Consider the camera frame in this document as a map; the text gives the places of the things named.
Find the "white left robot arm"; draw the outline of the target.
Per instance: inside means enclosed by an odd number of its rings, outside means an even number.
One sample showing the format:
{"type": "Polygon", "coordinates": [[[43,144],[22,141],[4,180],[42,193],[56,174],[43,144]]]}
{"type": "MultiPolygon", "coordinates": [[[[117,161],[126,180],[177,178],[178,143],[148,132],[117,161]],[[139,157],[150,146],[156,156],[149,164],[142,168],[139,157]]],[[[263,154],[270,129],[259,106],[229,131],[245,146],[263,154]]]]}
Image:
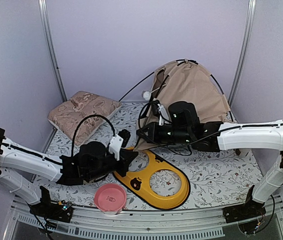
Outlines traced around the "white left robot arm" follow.
{"type": "Polygon", "coordinates": [[[108,146],[91,141],[80,146],[74,156],[56,156],[21,146],[5,137],[5,130],[0,128],[0,184],[35,205],[45,217],[52,217],[56,206],[47,199],[46,190],[33,186],[17,170],[64,186],[81,186],[113,172],[124,177],[139,154],[122,148],[123,143],[116,134],[108,146]]]}

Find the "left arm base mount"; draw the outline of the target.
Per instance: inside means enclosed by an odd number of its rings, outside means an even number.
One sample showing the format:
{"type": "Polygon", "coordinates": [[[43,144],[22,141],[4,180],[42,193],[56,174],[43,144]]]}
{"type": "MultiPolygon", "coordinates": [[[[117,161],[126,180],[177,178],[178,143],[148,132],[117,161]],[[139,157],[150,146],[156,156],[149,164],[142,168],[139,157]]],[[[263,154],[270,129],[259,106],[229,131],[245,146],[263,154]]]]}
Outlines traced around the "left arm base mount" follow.
{"type": "Polygon", "coordinates": [[[39,187],[41,197],[39,203],[30,205],[30,213],[43,217],[46,220],[55,220],[64,223],[70,223],[73,216],[74,208],[70,202],[54,203],[51,201],[50,192],[43,186],[39,187]]]}

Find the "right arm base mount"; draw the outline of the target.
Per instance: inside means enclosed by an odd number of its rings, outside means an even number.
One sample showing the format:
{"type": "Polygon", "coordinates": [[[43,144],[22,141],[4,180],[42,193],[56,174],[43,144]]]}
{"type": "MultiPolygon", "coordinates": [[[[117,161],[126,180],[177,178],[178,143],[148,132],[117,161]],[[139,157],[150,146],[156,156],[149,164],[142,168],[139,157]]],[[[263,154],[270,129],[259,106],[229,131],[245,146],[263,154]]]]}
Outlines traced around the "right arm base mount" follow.
{"type": "Polygon", "coordinates": [[[255,234],[262,221],[264,220],[266,209],[264,203],[253,201],[254,185],[248,190],[246,200],[242,204],[224,207],[222,209],[223,216],[226,223],[233,223],[243,221],[251,218],[261,217],[261,220],[254,220],[251,222],[242,223],[239,225],[239,230],[246,235],[255,234]]]}

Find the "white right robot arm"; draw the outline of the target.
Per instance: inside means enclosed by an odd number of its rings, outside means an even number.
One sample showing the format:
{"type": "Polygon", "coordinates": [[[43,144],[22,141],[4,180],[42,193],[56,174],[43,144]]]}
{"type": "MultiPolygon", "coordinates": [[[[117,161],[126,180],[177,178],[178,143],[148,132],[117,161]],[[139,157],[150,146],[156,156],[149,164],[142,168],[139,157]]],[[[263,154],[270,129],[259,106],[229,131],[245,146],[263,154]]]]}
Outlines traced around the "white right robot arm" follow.
{"type": "Polygon", "coordinates": [[[145,108],[158,121],[138,122],[136,134],[149,144],[168,150],[191,147],[200,152],[220,152],[235,149],[270,149],[279,151],[266,176],[252,186],[240,214],[251,218],[266,200],[283,185],[283,120],[262,123],[230,123],[209,121],[201,123],[195,105],[177,101],[165,108],[158,100],[145,108]]]}

